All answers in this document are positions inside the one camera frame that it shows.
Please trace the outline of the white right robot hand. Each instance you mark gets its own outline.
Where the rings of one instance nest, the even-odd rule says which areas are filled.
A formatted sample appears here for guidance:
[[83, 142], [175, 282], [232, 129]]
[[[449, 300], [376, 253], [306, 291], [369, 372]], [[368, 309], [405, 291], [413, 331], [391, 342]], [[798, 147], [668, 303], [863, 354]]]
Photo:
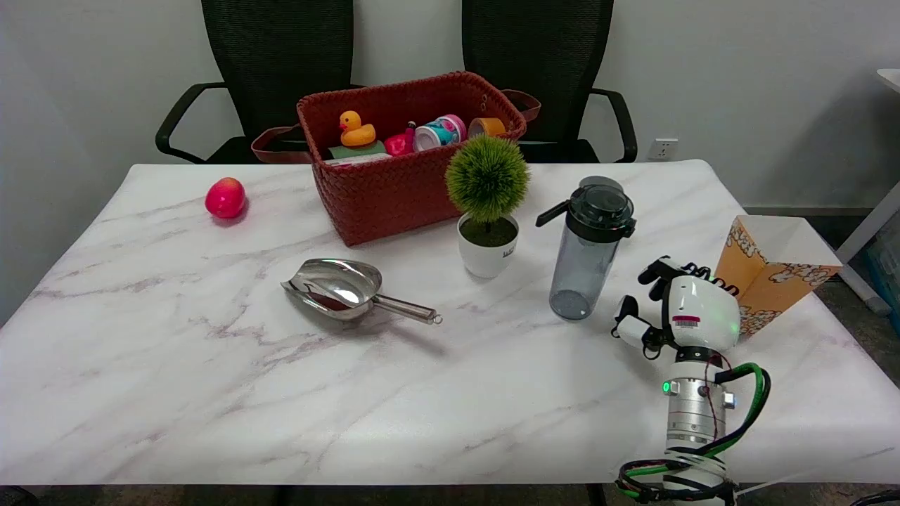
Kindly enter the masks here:
[[642, 350], [649, 360], [658, 358], [666, 346], [677, 350], [679, 361], [686, 361], [708, 360], [737, 344], [739, 290], [713, 278], [707, 266], [681, 265], [663, 256], [646, 266], [638, 281], [650, 286], [650, 301], [661, 304], [661, 325], [640, 317], [636, 298], [624, 295], [614, 317], [612, 337]]

